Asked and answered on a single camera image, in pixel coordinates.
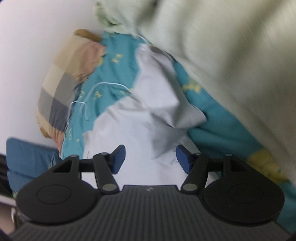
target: white cloth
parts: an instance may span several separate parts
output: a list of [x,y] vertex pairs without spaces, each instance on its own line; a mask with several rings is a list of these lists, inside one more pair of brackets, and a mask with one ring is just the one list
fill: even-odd
[[175,78],[172,59],[142,44],[136,52],[139,74],[133,94],[107,108],[84,133],[83,158],[111,153],[123,144],[126,159],[115,179],[123,185],[177,185],[186,174],[176,159],[176,146],[199,152],[187,129],[206,121],[185,98]]
[[295,0],[97,1],[180,62],[296,184]]

